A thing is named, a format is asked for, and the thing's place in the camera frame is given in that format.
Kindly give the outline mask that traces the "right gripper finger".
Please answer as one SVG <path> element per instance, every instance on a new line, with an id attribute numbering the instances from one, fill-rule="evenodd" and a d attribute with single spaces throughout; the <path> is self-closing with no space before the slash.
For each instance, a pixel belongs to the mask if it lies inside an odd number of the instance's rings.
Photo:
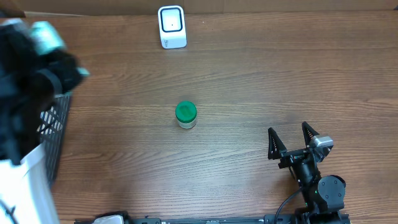
<path id="1" fill-rule="evenodd" d="M 302 123 L 302 131 L 304 135 L 305 145 L 309 146 L 312 137 L 318 136 L 319 133 L 316 132 L 306 121 Z"/>
<path id="2" fill-rule="evenodd" d="M 269 149 L 268 149 L 268 159 L 281 159 L 283 155 L 287 152 L 287 148 L 278 137 L 276 131 L 273 128 L 268 129 L 269 137 Z"/>

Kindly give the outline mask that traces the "green lid jar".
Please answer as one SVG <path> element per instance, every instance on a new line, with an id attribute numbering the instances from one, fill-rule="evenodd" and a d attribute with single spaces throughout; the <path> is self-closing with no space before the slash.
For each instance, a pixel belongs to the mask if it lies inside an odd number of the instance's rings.
<path id="1" fill-rule="evenodd" d="M 191 101 L 181 101 L 176 106 L 175 116 L 181 128 L 193 128 L 197 123 L 197 108 Z"/>

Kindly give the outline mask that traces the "teal wet wipes pack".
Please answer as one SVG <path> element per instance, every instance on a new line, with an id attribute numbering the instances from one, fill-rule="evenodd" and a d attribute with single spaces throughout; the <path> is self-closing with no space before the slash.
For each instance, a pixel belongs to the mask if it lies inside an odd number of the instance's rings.
<path id="1" fill-rule="evenodd" d="M 47 21 L 34 22 L 30 36 L 35 42 L 35 50 L 39 55 L 49 54 L 57 49 L 67 49 L 57 30 Z"/>

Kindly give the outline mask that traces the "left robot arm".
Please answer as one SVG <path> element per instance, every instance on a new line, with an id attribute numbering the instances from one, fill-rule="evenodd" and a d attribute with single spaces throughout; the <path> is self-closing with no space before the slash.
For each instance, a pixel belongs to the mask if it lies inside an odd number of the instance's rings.
<path id="1" fill-rule="evenodd" d="M 59 223 L 40 115 L 89 74 L 51 23 L 1 23 L 1 223 Z"/>

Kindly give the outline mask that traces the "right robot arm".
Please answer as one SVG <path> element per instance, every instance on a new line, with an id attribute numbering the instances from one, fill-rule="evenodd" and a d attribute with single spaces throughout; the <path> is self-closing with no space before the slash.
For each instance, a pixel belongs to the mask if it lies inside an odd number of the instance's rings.
<path id="1" fill-rule="evenodd" d="M 285 199 L 271 223 L 350 223 L 349 215 L 340 213 L 345 207 L 346 182 L 338 175 L 322 176 L 318 164 L 331 152 L 334 143 L 330 136 L 321 135 L 307 122 L 302 123 L 305 147 L 288 151 L 273 128 L 268 129 L 268 159 L 278 160 L 281 169 L 288 168 L 298 183 L 298 190 Z M 284 206 L 302 194 L 305 206 L 293 214 L 281 215 Z"/>

